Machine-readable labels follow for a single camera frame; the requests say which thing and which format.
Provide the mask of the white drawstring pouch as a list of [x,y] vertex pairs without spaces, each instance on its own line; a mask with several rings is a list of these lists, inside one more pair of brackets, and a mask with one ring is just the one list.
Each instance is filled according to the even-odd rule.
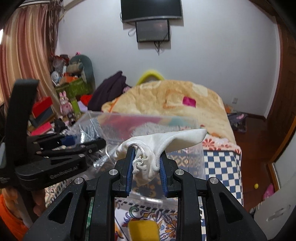
[[170,153],[201,144],[206,134],[206,129],[199,128],[131,137],[118,146],[113,156],[118,161],[125,158],[129,147],[135,148],[132,174],[136,183],[143,186],[159,174],[163,152]]

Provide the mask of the red book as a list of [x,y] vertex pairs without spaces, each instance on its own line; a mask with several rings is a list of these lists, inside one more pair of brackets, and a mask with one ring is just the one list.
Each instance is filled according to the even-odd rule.
[[32,136],[43,135],[52,129],[51,123],[48,121],[31,132]]

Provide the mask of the green bottle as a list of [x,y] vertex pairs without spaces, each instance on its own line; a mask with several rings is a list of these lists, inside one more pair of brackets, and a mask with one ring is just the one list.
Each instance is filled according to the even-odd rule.
[[76,98],[71,99],[71,105],[73,107],[73,111],[74,111],[76,118],[81,117],[81,111],[80,111],[78,101]]

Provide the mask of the red gift box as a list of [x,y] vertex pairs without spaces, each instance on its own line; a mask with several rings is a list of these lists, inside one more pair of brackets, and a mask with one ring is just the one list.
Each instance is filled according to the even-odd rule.
[[34,118],[40,116],[44,111],[46,111],[53,104],[50,96],[43,97],[40,101],[34,103],[32,107],[32,115]]

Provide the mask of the green storage box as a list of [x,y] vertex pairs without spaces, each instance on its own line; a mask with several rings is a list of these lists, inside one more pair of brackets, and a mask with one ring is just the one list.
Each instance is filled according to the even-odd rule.
[[55,86],[55,90],[58,96],[60,92],[65,91],[67,97],[73,99],[77,96],[91,94],[93,92],[93,86],[91,83],[87,83],[82,78],[79,78],[70,83]]

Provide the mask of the yellow sponge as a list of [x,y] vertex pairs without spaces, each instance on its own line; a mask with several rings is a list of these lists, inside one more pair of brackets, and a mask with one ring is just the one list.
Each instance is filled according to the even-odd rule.
[[133,220],[128,223],[132,241],[160,241],[158,224],[152,220]]

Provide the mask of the patterned patchwork bed cover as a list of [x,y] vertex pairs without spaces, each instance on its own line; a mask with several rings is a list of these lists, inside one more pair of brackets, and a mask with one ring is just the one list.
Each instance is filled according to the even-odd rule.
[[[200,146],[167,154],[178,167],[195,177],[216,177],[243,203],[241,149],[224,138],[207,135]],[[175,240],[177,199],[165,199],[159,177],[139,186],[133,183],[130,196],[115,201],[115,240],[130,240],[128,224],[136,220],[153,220],[161,240]]]

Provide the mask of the dark purple jacket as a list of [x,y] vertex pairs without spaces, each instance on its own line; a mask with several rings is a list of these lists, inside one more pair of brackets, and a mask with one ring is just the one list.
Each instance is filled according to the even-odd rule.
[[111,77],[105,79],[99,87],[93,92],[93,95],[88,102],[88,110],[101,111],[102,106],[120,97],[127,92],[131,87],[126,84],[126,76],[122,71],[118,71]]

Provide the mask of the grey green plush toy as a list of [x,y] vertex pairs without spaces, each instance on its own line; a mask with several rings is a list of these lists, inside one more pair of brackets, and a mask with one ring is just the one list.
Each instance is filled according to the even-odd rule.
[[69,61],[69,65],[66,67],[66,72],[69,74],[80,75],[82,80],[95,86],[95,77],[93,72],[92,62],[86,55],[76,55]]

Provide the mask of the beige fleece blanket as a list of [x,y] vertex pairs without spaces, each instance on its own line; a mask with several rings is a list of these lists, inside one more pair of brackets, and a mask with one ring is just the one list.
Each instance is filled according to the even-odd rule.
[[190,81],[143,83],[105,103],[101,110],[104,113],[193,118],[210,135],[236,142],[222,98],[213,90]]

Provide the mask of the grey bag on floor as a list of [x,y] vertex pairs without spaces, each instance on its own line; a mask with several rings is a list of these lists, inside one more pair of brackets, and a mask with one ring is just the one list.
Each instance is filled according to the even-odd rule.
[[246,126],[246,118],[247,118],[246,113],[229,113],[227,114],[229,123],[231,128],[234,131],[245,133],[247,131],[247,126]]

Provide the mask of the wooden door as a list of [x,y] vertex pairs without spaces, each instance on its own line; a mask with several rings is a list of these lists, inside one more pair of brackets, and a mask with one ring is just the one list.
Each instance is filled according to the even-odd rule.
[[295,37],[285,22],[276,17],[280,37],[280,71],[273,104],[267,117],[273,132],[273,150],[268,163],[274,163],[295,133]]

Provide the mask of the striped pink curtain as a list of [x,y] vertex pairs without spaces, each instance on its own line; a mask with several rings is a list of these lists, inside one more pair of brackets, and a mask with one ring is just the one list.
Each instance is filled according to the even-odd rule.
[[1,40],[1,100],[9,103],[17,79],[39,81],[36,100],[49,96],[60,111],[51,72],[58,37],[61,1],[17,8],[3,26]]

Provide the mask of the small black wall monitor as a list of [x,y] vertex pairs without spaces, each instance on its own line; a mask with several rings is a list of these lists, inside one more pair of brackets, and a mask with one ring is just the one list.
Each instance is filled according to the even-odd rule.
[[147,20],[135,23],[138,43],[169,42],[170,23],[168,20]]

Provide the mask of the large black wall television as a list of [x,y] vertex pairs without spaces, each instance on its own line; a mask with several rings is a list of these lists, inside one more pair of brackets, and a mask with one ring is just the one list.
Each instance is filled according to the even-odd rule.
[[121,0],[120,4],[123,22],[183,18],[179,0]]

